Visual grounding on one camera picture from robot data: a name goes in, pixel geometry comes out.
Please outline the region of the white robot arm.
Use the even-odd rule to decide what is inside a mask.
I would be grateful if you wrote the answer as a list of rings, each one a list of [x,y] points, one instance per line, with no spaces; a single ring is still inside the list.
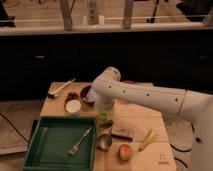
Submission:
[[[120,81],[115,67],[106,68],[93,83],[98,109],[110,110],[114,99],[182,117],[195,125],[190,171],[213,171],[213,95],[185,89],[142,86]]]

